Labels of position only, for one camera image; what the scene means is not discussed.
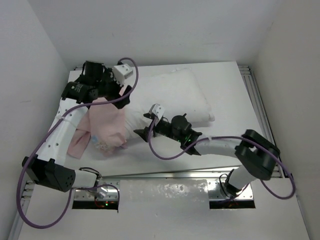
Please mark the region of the pink purple pillowcase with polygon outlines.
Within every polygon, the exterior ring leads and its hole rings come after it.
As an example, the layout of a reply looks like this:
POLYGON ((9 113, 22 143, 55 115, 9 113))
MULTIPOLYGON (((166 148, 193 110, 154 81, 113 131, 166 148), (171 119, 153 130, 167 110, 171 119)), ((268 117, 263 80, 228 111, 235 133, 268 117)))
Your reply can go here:
POLYGON ((80 159, 91 143, 105 156, 126 147, 125 110, 111 104, 93 105, 80 120, 67 154, 80 159))

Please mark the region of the white pillow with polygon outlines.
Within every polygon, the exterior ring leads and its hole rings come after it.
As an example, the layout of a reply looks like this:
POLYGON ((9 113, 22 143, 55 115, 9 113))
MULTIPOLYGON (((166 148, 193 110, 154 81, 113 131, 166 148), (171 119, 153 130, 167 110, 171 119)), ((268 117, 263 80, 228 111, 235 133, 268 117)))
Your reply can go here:
POLYGON ((205 97, 195 74, 189 68, 170 73, 140 77, 125 111, 125 139, 137 138, 134 130, 147 127, 151 121, 143 116, 153 104, 164 107, 164 117, 171 120, 186 114, 192 124, 215 120, 211 105, 205 97))

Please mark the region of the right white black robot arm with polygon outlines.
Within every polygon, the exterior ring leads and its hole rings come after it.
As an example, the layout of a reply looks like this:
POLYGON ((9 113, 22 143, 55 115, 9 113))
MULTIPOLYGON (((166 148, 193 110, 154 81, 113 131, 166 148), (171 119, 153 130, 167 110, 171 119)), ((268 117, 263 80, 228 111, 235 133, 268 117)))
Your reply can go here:
POLYGON ((180 144, 188 155, 219 155, 236 158, 241 165, 232 169, 221 190, 225 196, 236 197, 248 184, 255 180, 268 181, 280 156, 280 150, 253 129, 241 136, 205 136, 195 131, 185 115, 176 115, 172 120, 158 119, 153 113, 145 113, 151 119, 149 126, 135 129, 134 133, 146 143, 151 138, 162 135, 180 144))

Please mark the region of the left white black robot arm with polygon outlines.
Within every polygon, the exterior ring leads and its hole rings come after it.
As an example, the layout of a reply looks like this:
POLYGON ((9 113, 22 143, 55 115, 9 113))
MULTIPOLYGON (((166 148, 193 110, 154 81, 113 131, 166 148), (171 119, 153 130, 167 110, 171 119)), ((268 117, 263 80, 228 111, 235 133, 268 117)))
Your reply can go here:
POLYGON ((58 111, 52 125, 36 149, 23 162, 23 172, 36 185, 68 192, 71 189, 95 187, 97 174, 65 167, 66 155, 83 116, 98 98, 102 105, 122 109, 130 103, 130 94, 137 85, 125 80, 138 76, 138 67, 129 66, 120 59, 115 66, 86 61, 79 76, 70 76, 61 94, 58 111))

